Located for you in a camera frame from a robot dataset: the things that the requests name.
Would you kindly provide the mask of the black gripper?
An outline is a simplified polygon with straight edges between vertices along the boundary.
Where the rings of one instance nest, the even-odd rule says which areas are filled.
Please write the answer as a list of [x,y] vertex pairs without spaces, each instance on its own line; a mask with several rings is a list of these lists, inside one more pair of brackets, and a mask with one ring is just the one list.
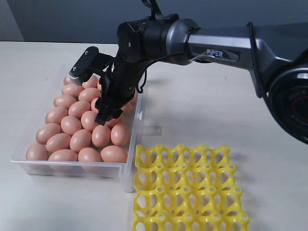
[[106,122],[118,119],[123,113],[121,107],[133,99],[135,92],[143,93],[144,85],[139,86],[143,77],[147,77],[146,59],[131,63],[124,57],[115,57],[103,79],[95,122],[104,126]]

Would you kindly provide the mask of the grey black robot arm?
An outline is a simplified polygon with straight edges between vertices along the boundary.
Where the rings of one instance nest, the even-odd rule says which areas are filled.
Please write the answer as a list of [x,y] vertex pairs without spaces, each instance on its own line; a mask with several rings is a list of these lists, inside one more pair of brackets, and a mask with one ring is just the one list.
[[193,20],[144,19],[118,26],[118,52],[109,65],[96,122],[122,114],[122,106],[142,93],[141,79],[157,62],[217,63],[250,73],[257,97],[279,126],[308,141],[308,25],[200,28]]

